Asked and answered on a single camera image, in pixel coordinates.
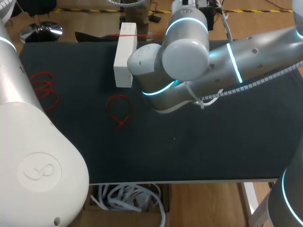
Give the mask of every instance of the chrome chair base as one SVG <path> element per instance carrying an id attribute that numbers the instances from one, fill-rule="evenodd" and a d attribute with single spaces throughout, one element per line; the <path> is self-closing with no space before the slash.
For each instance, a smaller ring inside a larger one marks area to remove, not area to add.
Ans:
<path id="1" fill-rule="evenodd" d="M 62 27 L 51 21 L 41 22 L 41 25 L 31 24 L 20 33 L 22 43 L 53 42 L 63 35 Z"/>

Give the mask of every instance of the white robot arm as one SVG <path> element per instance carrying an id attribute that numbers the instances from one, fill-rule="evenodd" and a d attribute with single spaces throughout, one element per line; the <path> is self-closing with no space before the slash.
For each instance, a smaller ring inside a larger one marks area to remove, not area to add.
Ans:
<path id="1" fill-rule="evenodd" d="M 182 7 L 172 15 L 163 44 L 139 48 L 129 58 L 128 68 L 159 113 L 250 89 L 255 84 L 241 87 L 241 83 L 303 60 L 302 4 L 294 0 L 295 27 L 252 35 L 211 52 L 203 13 Z M 238 90 L 217 94 L 236 84 Z"/>
<path id="2" fill-rule="evenodd" d="M 84 159 L 43 112 L 1 21 L 0 182 L 1 227 L 65 227 L 89 188 Z"/>

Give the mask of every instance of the white cables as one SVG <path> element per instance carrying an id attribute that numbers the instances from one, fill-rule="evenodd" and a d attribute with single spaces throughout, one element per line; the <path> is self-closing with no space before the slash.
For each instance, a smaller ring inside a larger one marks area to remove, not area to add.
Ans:
<path id="1" fill-rule="evenodd" d="M 139 186 L 137 184 L 120 184 L 116 186 L 114 189 L 112 189 L 108 194 L 108 184 L 106 185 L 100 185 L 98 189 L 98 200 L 91 195 L 91 199 L 103 210 L 132 210 L 136 212 L 141 212 L 148 203 L 151 202 L 152 197 L 155 198 L 157 201 L 154 206 L 157 204 L 159 205 L 160 212 L 161 212 L 161 224 L 160 227 L 164 227 L 165 225 L 165 210 L 163 207 L 163 204 L 161 202 L 161 190 L 156 184 L 152 184 L 155 186 L 158 190 L 158 195 L 154 193 L 153 191 L 144 188 L 142 186 Z M 106 200 L 106 194 L 107 194 L 107 203 L 106 206 L 104 204 L 104 201 Z M 138 200 L 136 201 L 138 203 L 138 206 L 134 205 L 134 200 L 140 196 L 140 203 Z"/>

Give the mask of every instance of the dark gray mat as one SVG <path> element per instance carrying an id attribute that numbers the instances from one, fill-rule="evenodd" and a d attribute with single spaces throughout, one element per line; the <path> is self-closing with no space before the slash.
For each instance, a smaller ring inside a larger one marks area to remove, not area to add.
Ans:
<path id="1" fill-rule="evenodd" d="M 28 76 L 53 73 L 60 100 L 47 115 L 83 155 L 90 183 L 262 179 L 283 173 L 303 129 L 298 71 L 220 98 L 203 111 L 188 104 L 159 114 L 136 84 L 115 88 L 115 53 L 111 42 L 39 43 L 26 44 L 20 55 Z M 133 104 L 129 122 L 119 130 L 105 111 L 114 94 Z"/>

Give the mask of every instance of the red cable tie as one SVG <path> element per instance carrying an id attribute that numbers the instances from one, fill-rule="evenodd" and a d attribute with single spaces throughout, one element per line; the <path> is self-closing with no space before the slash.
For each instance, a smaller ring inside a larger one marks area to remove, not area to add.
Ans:
<path id="1" fill-rule="evenodd" d="M 38 95 L 40 92 L 47 92 L 48 94 L 49 93 L 54 93 L 56 95 L 56 101 L 55 101 L 55 103 L 52 106 L 45 108 L 44 109 L 45 112 L 53 109 L 58 104 L 58 102 L 59 102 L 59 95 L 58 95 L 57 92 L 55 92 L 54 90 L 51 90 L 51 89 L 45 89 L 45 90 L 39 90 L 39 91 L 37 91 L 36 95 Z"/>
<path id="2" fill-rule="evenodd" d="M 32 81 L 33 79 L 37 78 L 38 76 L 41 76 L 41 75 L 48 75 L 50 77 L 50 81 L 47 81 L 47 80 L 36 80 L 36 81 Z M 42 99 L 42 98 L 46 98 L 49 96 L 50 93 L 54 93 L 56 95 L 56 101 L 55 103 L 50 106 L 50 107 L 47 107 L 44 109 L 44 111 L 49 111 L 51 109 L 53 109 L 59 102 L 59 96 L 58 96 L 58 93 L 55 92 L 54 90 L 52 90 L 52 83 L 53 83 L 53 75 L 50 73 L 50 72 L 39 72 L 39 73 L 36 73 L 34 74 L 33 76 L 31 76 L 29 78 L 29 81 L 32 85 L 32 87 L 34 87 L 34 85 L 36 84 L 45 84 L 41 87 L 37 87 L 37 88 L 34 88 L 34 92 L 37 96 L 38 99 Z"/>
<path id="3" fill-rule="evenodd" d="M 116 118 L 115 116 L 113 116 L 113 115 L 110 113 L 110 111 L 108 110 L 108 103 L 109 103 L 111 100 L 115 99 L 115 98 L 123 98 L 123 99 L 126 99 L 126 100 L 128 101 L 128 103 L 129 103 L 129 113 L 128 113 L 127 117 L 126 117 L 123 121 L 120 121 L 119 119 L 117 119 L 117 118 Z M 121 128 L 121 127 L 125 124 L 125 122 L 129 119 L 129 117 L 130 117 L 130 115 L 131 115 L 131 112 L 132 112 L 132 103 L 131 103 L 131 100 L 130 100 L 128 97 L 124 96 L 124 95 L 115 95 L 115 96 L 111 96 L 111 97 L 107 100 L 107 102 L 106 102 L 106 112 L 107 112 L 107 114 L 108 114 L 114 121 L 116 121 L 116 122 L 119 123 L 119 125 L 117 126 L 117 129 L 119 129 L 119 128 Z"/>

